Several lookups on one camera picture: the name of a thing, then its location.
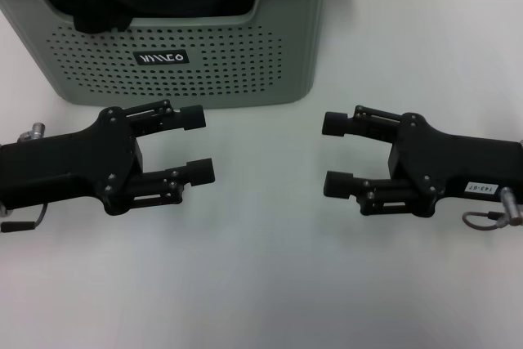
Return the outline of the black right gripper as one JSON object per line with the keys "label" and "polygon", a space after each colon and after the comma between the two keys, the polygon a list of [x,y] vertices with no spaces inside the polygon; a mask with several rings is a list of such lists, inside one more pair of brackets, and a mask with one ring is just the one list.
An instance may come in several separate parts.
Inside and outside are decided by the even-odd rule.
{"label": "black right gripper", "polygon": [[352,117],[326,112],[322,134],[395,139],[388,165],[391,178],[401,180],[364,179],[333,171],[326,174],[324,195],[337,199],[354,196],[365,216],[412,213],[431,217],[441,199],[498,202],[505,187],[522,203],[519,142],[452,135],[436,130],[420,114],[398,115],[360,105]]}

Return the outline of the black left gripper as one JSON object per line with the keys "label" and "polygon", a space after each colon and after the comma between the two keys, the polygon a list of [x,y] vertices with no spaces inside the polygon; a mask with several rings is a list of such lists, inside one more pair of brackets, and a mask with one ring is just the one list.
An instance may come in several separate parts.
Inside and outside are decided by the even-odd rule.
{"label": "black left gripper", "polygon": [[[212,160],[141,173],[136,139],[205,127],[201,105],[175,110],[169,100],[162,100],[125,110],[102,110],[80,132],[3,145],[1,205],[12,211],[91,197],[100,200],[109,215],[117,216],[134,208],[180,204],[186,185],[202,186],[216,180]],[[133,195],[127,188],[132,178]]]}

